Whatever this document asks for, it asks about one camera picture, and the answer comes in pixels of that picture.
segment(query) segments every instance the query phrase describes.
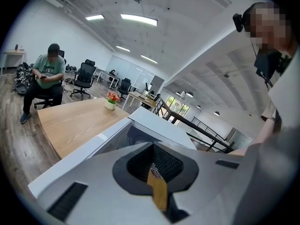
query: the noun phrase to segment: staircase railing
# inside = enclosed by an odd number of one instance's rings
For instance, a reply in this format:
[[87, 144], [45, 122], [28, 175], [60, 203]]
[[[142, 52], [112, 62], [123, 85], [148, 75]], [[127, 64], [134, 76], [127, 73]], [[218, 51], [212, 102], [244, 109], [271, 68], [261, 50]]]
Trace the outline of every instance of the staircase railing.
[[211, 135], [213, 135], [217, 139], [219, 139], [221, 141], [225, 141], [225, 139], [223, 137], [221, 137], [218, 133], [216, 133], [214, 130], [212, 130], [210, 127], [208, 127], [206, 124], [204, 124], [203, 122], [201, 122], [196, 117], [194, 117], [192, 119], [192, 123], [196, 124], [198, 127], [200, 127], [201, 129], [203, 129], [204, 131], [207, 131], [208, 133], [210, 133]]
[[201, 127], [197, 126], [196, 124], [190, 122], [189, 120], [185, 119], [184, 117], [180, 116], [179, 114], [173, 112], [168, 106], [167, 104], [162, 100], [162, 99], [158, 99], [156, 101], [156, 108], [153, 110], [153, 113], [155, 113], [156, 115], [161, 115], [161, 117], [165, 120], [169, 120], [169, 118], [172, 116], [174, 117], [172, 120], [172, 124], [174, 124], [177, 120], [181, 121], [182, 123], [188, 125], [189, 127], [193, 128], [194, 130], [202, 133], [203, 135], [209, 137], [212, 140], [212, 144], [209, 144], [207, 142], [201, 141], [202, 143], [205, 143], [207, 145], [209, 145], [209, 147], [207, 148], [207, 151], [209, 151], [211, 148], [216, 148], [215, 145], [216, 143], [221, 144], [222, 146], [224, 146], [224, 149], [222, 151], [224, 152], [230, 152], [233, 151], [231, 146], [228, 146], [227, 144], [225, 144], [222, 140], [223, 138], [221, 137], [221, 139], [218, 138], [217, 135], [212, 135], [211, 133], [209, 133], [208, 131], [205, 131], [204, 129], [202, 129]]

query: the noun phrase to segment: person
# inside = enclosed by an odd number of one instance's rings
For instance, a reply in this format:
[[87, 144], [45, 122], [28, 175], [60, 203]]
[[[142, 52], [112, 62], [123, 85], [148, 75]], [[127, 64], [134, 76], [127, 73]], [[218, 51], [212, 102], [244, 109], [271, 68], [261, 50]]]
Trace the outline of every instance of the person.
[[116, 72], [116, 70], [113, 69], [112, 71], [109, 72], [109, 75], [112, 75], [112, 76], [115, 77], [115, 76], [116, 76], [116, 75], [114, 74], [115, 72]]
[[[272, 100], [262, 114], [265, 120], [258, 136], [250, 143], [263, 143], [269, 138], [276, 124], [276, 109], [282, 118], [284, 127], [295, 127], [299, 125], [297, 106], [300, 99], [292, 93], [299, 88], [299, 43], [293, 33], [291, 23], [286, 15], [275, 4], [270, 2], [258, 2], [251, 5], [242, 16], [242, 24], [251, 38], [258, 38], [262, 49], [276, 49], [287, 52], [293, 59], [283, 75], [269, 91]], [[234, 155], [245, 155], [248, 147], [231, 152]]]
[[[113, 69], [112, 71], [109, 72], [109, 75], [115, 77], [115, 76], [116, 76], [116, 75], [114, 74], [115, 72], [116, 72], [116, 70]], [[110, 78], [109, 78], [109, 81], [110, 81], [110, 82], [107, 82], [107, 83], [111, 83], [112, 80], [113, 80], [113, 78], [110, 77]]]
[[62, 100], [62, 88], [60, 80], [64, 78], [65, 62], [59, 56], [60, 46], [51, 44], [48, 54], [40, 55], [35, 62], [32, 72], [36, 79], [30, 84], [24, 96], [23, 115], [20, 122], [23, 124], [30, 117], [32, 100], [40, 94], [51, 94], [52, 105], [60, 105]]

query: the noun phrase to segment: sneaker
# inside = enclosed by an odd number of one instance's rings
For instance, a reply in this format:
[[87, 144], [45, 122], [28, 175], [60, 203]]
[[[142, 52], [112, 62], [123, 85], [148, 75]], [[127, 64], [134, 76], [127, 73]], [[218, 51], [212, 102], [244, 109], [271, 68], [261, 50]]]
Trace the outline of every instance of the sneaker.
[[21, 119], [20, 119], [20, 123], [24, 123], [24, 122], [26, 122], [27, 121], [27, 119], [29, 118], [31, 116], [31, 113], [25, 113], [25, 112], [23, 112], [23, 115], [22, 115], [22, 117], [21, 117]]

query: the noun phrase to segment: black pants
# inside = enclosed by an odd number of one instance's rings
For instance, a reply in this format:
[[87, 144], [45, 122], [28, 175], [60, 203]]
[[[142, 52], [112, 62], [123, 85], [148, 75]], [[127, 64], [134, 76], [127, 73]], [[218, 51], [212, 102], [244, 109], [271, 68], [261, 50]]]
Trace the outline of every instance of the black pants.
[[53, 106], [60, 105], [62, 100], [62, 88], [60, 84], [53, 85], [48, 89], [42, 89], [37, 81], [30, 84], [24, 96], [24, 113], [29, 113], [32, 100], [38, 95], [49, 95], [53, 98]]

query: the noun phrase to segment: ceiling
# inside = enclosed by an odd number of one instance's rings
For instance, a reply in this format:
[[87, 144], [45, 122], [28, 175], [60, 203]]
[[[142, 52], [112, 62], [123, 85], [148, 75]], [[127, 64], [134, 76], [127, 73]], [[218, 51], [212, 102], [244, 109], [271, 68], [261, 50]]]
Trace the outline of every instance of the ceiling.
[[[229, 0], [59, 0], [68, 13], [89, 26], [112, 50], [123, 46], [130, 56], [141, 54], [156, 60], [163, 72], [172, 75], [191, 56], [203, 28], [222, 13]], [[158, 20], [158, 26], [123, 20], [121, 13]], [[86, 21], [102, 14], [105, 19]]]
[[172, 93], [193, 92], [190, 104], [202, 109], [218, 106], [261, 114], [269, 97], [264, 80], [255, 74], [254, 61], [253, 48], [248, 45], [200, 64], [165, 88]]
[[[193, 106], [261, 114], [269, 101], [263, 80], [255, 74], [250, 40], [237, 33], [232, 22], [232, 14], [259, 0], [58, 1], [60, 9], [112, 51], [127, 54], [116, 48], [119, 45], [136, 59], [143, 54], [156, 60], [152, 65], [171, 77], [165, 88], [193, 92]], [[122, 13], [154, 18], [158, 25], [123, 20]], [[85, 19], [98, 14], [105, 18]]]

